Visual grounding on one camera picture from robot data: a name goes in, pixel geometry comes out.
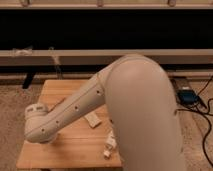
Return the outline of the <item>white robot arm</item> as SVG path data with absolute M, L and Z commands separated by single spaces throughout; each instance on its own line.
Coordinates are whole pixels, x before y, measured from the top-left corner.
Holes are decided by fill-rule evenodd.
M 64 127 L 104 105 L 123 171 L 187 171 L 172 83 L 154 60 L 125 55 L 97 72 L 53 109 L 25 109 L 25 139 L 48 143 Z

